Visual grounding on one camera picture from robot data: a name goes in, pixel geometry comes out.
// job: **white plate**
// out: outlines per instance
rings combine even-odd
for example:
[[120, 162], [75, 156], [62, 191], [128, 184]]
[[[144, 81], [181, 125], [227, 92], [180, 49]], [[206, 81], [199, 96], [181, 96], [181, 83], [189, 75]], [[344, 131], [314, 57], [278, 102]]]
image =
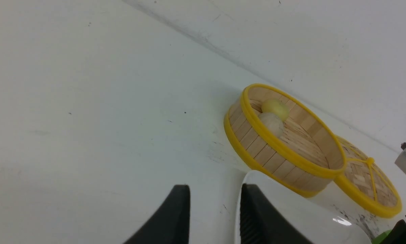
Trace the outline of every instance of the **white plate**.
[[[337, 216], [299, 196], [265, 174], [252, 170], [243, 183], [256, 184], [271, 204], [299, 232], [314, 244], [370, 244], [356, 224]], [[240, 244], [240, 195], [236, 207], [234, 243]]]

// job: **green object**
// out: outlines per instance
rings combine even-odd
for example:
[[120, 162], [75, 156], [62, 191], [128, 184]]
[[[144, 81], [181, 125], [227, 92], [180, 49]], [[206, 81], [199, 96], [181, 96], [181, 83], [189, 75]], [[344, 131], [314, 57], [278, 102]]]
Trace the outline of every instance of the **green object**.
[[373, 241], [371, 241], [371, 244], [381, 243], [390, 234], [390, 232], [391, 232], [391, 230], [387, 230], [384, 233], [378, 235], [378, 237], [376, 237], [375, 239], [373, 239]]

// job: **bamboo steamer basket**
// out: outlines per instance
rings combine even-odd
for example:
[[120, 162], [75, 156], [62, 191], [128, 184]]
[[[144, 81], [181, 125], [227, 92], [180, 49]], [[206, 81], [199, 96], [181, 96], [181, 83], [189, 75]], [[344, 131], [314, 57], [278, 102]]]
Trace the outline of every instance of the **bamboo steamer basket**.
[[402, 204], [397, 190], [375, 164], [361, 150], [337, 136], [346, 156], [347, 167], [334, 182], [365, 210], [383, 218], [392, 218], [401, 212]]
[[[257, 117], [267, 99], [278, 99], [290, 111], [280, 138]], [[307, 198], [323, 190], [346, 168], [342, 147], [329, 128], [301, 102], [269, 85], [245, 88], [226, 113], [224, 129], [234, 150], [251, 169]]]

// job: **yellow rim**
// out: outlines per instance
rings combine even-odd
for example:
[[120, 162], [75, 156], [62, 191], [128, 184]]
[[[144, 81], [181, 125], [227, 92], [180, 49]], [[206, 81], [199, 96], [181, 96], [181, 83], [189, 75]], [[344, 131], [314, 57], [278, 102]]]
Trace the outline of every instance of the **yellow rim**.
[[224, 117], [224, 130], [226, 131], [227, 138], [230, 141], [231, 146], [233, 147], [234, 151], [240, 156], [240, 158], [245, 162], [245, 164], [248, 165], [251, 169], [259, 170], [262, 173], [265, 173], [267, 176], [271, 177], [272, 179], [276, 180], [277, 182], [280, 182], [282, 185], [287, 187], [288, 189], [294, 191], [295, 193], [298, 193], [299, 195], [305, 197], [305, 198], [311, 198], [316, 196], [320, 191], [304, 191], [300, 190], [296, 187], [293, 187], [285, 182], [283, 182], [281, 179], [275, 177], [270, 173], [268, 170], [263, 168], [257, 161], [253, 159], [253, 157], [243, 148], [243, 146], [240, 144], [240, 141], [237, 140], [236, 136], [234, 135], [233, 129], [231, 128], [230, 121], [229, 121], [229, 112], [227, 112], [226, 116]]
[[[337, 148], [339, 149], [340, 153], [342, 154], [343, 158], [343, 166], [340, 169], [328, 169], [328, 168], [323, 168], [320, 167], [316, 164], [313, 164], [312, 162], [308, 161], [304, 157], [300, 156], [299, 154], [296, 154], [293, 150], [288, 148], [280, 139], [275, 137], [258, 119], [257, 115], [254, 113], [252, 110], [251, 104], [249, 103], [248, 99], [248, 91], [251, 88], [254, 87], [263, 87], [269, 90], [273, 90], [276, 93], [280, 93], [281, 95], [287, 97], [288, 99], [294, 101], [297, 105], [301, 106], [305, 111], [307, 111], [311, 116], [313, 116], [316, 121], [318, 121], [323, 128], [326, 129], [326, 131], [330, 134], [330, 136], [333, 138], [335, 144], [337, 145]], [[344, 151], [341, 147], [341, 144], [337, 140], [336, 136], [334, 133], [331, 132], [331, 130], [323, 123], [322, 120], [320, 120], [317, 115], [315, 115], [311, 110], [309, 110], [305, 105], [303, 105], [301, 102], [296, 100], [295, 98], [291, 97], [289, 94], [280, 91], [276, 88], [273, 88], [269, 85], [264, 85], [264, 84], [252, 84], [245, 88], [242, 92], [242, 95], [240, 96], [240, 106], [242, 107], [242, 111], [245, 114], [245, 117], [247, 118], [248, 122], [251, 124], [253, 129], [259, 134], [259, 136], [266, 141], [266, 143], [272, 147], [277, 153], [282, 155], [285, 159], [287, 159], [289, 162], [292, 164], [296, 165], [297, 167], [301, 168], [302, 170], [313, 174], [315, 176], [321, 177], [321, 178], [326, 178], [326, 179], [332, 179], [335, 178], [336, 176], [339, 176], [344, 172], [347, 166], [347, 162], [345, 159], [345, 154]]]
[[[341, 137], [338, 137], [338, 138], [341, 139], [341, 141], [346, 141], [348, 144], [350, 144], [350, 142], [348, 142], [344, 138], [341, 138]], [[377, 202], [376, 200], [372, 200], [366, 194], [364, 194], [362, 191], [360, 191], [357, 187], [355, 187], [349, 181], [349, 179], [347, 179], [347, 177], [344, 174], [339, 175], [337, 178], [335, 178], [334, 182], [337, 184], [337, 186], [342, 191], [344, 191], [344, 193], [347, 196], [349, 196], [353, 201], [355, 201], [365, 210], [367, 210], [370, 213], [373, 213], [379, 217], [382, 217], [382, 218], [392, 218], [401, 212], [402, 204], [401, 204], [400, 196], [399, 196], [397, 190], [395, 189], [395, 187], [393, 186], [393, 184], [391, 182], [387, 182], [380, 175], [380, 173], [377, 170], [375, 170], [375, 171], [378, 174], [378, 176], [380, 176], [382, 178], [382, 180], [384, 180], [386, 185], [392, 190], [395, 197], [397, 198], [397, 204], [394, 207], [386, 207], [386, 206], [380, 204], [379, 202]]]

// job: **white wall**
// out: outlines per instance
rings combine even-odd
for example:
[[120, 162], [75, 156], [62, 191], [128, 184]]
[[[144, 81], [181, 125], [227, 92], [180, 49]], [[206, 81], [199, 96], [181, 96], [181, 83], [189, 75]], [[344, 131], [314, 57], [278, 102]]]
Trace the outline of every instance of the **white wall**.
[[0, 244], [123, 243], [175, 184], [190, 243], [232, 243], [218, 81], [252, 77], [120, 0], [0, 1]]
[[406, 0], [125, 1], [401, 151]]

